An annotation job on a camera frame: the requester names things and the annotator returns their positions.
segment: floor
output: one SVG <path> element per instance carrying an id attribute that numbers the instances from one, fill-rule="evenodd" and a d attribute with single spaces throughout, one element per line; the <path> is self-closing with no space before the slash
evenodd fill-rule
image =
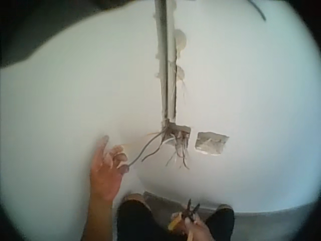
<path id="1" fill-rule="evenodd" d="M 155 219 L 166 227 L 172 213 L 182 206 L 151 193 L 144 197 L 150 206 Z M 236 213 L 232 241 L 287 241 L 291 240 L 313 209 L 313 204 L 279 212 Z M 213 210 L 199 210 L 202 219 L 206 219 Z"/>

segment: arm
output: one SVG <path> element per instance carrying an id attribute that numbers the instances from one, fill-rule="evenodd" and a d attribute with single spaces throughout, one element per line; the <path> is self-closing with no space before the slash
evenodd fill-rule
<path id="1" fill-rule="evenodd" d="M 104 137 L 94 154 L 90 170 L 90 199 L 88 217 L 82 240 L 112 241 L 112 203 L 117 195 L 123 175 L 129 171 L 121 146 L 104 154 L 108 137 Z"/>

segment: black pants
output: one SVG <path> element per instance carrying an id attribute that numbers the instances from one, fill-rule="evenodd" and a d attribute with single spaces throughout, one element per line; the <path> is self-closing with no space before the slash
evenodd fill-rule
<path id="1" fill-rule="evenodd" d="M 229 241 L 234 228 L 231 209 L 216 211 L 206 220 L 215 241 Z M 141 202 L 130 200 L 121 204 L 117 216 L 118 241 L 186 241 L 185 235 L 170 233 L 160 227 L 151 211 Z"/>

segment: pliers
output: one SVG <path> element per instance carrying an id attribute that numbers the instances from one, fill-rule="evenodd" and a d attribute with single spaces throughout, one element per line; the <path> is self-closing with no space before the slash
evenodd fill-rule
<path id="1" fill-rule="evenodd" d="M 192 204 L 192 201 L 189 200 L 187 204 L 187 208 L 184 209 L 183 212 L 180 212 L 179 215 L 176 218 L 174 218 L 173 221 L 170 222 L 170 224 L 168 225 L 169 231 L 173 231 L 176 225 L 180 221 L 185 220 L 185 218 L 187 217 L 191 220 L 191 222 L 195 222 L 195 213 L 199 210 L 201 205 L 197 204 L 196 207 L 193 210 L 191 210 L 191 204 Z M 189 232 L 187 241 L 192 241 L 192 240 L 193 240 L 193 233 Z"/>

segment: leg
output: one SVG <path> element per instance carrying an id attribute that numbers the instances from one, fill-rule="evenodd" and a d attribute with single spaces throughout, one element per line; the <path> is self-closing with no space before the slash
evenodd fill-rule
<path id="1" fill-rule="evenodd" d="M 117 215 L 118 241 L 178 240 L 161 228 L 140 194 L 127 196 Z"/>
<path id="2" fill-rule="evenodd" d="M 206 220 L 215 241 L 230 241 L 234 228 L 234 211 L 228 205 L 220 205 Z"/>

